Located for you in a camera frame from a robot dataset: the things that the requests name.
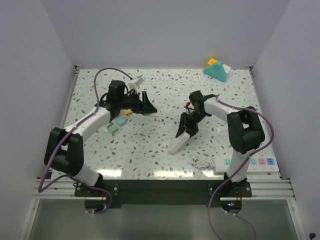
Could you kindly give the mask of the teal triangular socket adapter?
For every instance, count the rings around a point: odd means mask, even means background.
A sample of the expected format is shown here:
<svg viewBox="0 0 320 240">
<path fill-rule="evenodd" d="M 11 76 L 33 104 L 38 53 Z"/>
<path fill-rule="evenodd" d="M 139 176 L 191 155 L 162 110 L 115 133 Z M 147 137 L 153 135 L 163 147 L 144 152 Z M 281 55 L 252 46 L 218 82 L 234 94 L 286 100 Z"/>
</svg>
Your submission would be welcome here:
<svg viewBox="0 0 320 240">
<path fill-rule="evenodd" d="M 203 73 L 221 82 L 226 82 L 230 70 L 230 66 L 218 60 L 216 63 L 206 66 Z"/>
</svg>

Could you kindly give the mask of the white triangular socket adapter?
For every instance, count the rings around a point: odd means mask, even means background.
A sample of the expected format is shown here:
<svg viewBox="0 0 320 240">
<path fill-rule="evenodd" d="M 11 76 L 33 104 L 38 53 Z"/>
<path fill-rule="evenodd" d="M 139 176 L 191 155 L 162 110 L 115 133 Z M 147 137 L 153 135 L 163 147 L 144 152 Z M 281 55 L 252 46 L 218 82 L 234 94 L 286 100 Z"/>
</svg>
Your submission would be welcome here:
<svg viewBox="0 0 320 240">
<path fill-rule="evenodd" d="M 187 132 L 182 133 L 180 136 L 173 138 L 168 145 L 167 152 L 171 155 L 176 154 L 180 148 L 189 140 L 190 135 Z"/>
</svg>

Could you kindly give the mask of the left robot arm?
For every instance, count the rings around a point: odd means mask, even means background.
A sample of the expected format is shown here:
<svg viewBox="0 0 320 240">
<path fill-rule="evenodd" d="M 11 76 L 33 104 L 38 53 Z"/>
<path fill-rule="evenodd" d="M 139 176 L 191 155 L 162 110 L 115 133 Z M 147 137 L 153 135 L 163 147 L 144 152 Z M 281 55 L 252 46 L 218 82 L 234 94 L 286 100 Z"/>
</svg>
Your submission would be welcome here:
<svg viewBox="0 0 320 240">
<path fill-rule="evenodd" d="M 91 112 L 66 127 L 51 130 L 44 155 L 46 169 L 54 169 L 86 185 L 86 191 L 99 196 L 104 190 L 103 177 L 85 164 L 84 143 L 98 129 L 114 120 L 122 110 L 150 115 L 157 109 L 147 92 L 128 89 L 121 80 L 113 80 L 108 91 L 98 97 Z"/>
</svg>

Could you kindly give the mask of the light blue plug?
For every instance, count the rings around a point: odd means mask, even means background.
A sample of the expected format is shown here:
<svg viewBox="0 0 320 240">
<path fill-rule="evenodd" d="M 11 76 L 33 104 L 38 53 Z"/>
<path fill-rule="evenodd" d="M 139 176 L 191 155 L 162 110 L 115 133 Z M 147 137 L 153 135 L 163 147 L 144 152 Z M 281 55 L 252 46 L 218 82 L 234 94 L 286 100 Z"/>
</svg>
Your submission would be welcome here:
<svg viewBox="0 0 320 240">
<path fill-rule="evenodd" d="M 120 127 L 124 126 L 127 123 L 127 120 L 124 116 L 117 117 L 115 121 Z"/>
</svg>

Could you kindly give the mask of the white power strip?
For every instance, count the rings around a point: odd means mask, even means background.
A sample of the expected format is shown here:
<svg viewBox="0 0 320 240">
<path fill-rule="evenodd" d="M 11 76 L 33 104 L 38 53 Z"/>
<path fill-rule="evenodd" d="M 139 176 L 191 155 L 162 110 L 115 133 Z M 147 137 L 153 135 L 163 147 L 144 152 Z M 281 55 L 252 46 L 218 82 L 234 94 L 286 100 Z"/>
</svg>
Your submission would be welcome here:
<svg viewBox="0 0 320 240">
<path fill-rule="evenodd" d="M 210 161 L 200 161 L 196 158 L 192 159 L 191 165 L 197 169 L 213 170 L 216 175 L 223 175 L 231 164 L 231 158 L 217 157 Z M 271 157 L 253 157 L 249 162 L 247 169 L 248 174 L 273 174 L 278 173 L 279 167 L 274 156 Z"/>
</svg>

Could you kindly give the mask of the yellow plug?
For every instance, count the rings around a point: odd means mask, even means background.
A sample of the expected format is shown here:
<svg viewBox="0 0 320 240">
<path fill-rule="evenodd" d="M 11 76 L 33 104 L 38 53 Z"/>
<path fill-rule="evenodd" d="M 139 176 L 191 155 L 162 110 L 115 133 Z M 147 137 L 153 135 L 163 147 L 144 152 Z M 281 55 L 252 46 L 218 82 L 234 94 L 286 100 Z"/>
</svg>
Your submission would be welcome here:
<svg viewBox="0 0 320 240">
<path fill-rule="evenodd" d="M 130 116 L 133 114 L 133 111 L 131 109 L 124 109 L 123 113 L 125 116 Z"/>
</svg>

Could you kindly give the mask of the green plug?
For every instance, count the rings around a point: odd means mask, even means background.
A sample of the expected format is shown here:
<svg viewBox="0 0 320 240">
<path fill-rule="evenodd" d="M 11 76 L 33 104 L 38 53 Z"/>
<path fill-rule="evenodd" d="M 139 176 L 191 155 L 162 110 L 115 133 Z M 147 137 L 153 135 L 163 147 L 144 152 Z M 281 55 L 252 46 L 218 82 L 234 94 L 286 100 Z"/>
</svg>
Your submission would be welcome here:
<svg viewBox="0 0 320 240">
<path fill-rule="evenodd" d="M 107 126 L 107 130 L 108 130 L 110 133 L 114 134 L 114 133 L 117 132 L 119 129 L 118 129 L 118 127 L 117 127 L 116 124 L 110 123 L 110 124 Z"/>
</svg>

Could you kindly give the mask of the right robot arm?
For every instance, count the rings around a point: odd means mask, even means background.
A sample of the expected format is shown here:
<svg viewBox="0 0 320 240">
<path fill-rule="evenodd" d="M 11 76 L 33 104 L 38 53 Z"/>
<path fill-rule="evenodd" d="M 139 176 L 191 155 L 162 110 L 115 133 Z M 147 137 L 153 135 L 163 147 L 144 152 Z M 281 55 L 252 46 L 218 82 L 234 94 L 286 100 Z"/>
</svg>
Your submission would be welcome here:
<svg viewBox="0 0 320 240">
<path fill-rule="evenodd" d="M 189 95 L 193 106 L 192 111 L 183 112 L 177 133 L 167 149 L 175 154 L 189 138 L 199 131 L 198 123 L 204 118 L 215 116 L 227 123 L 228 138 L 233 153 L 230 165 L 224 174 L 228 181 L 223 183 L 223 192 L 230 197 L 240 190 L 240 183 L 247 178 L 250 154 L 257 150 L 265 141 L 265 132 L 258 117 L 258 112 L 252 107 L 235 107 L 218 100 L 215 94 L 203 95 L 197 90 Z"/>
</svg>

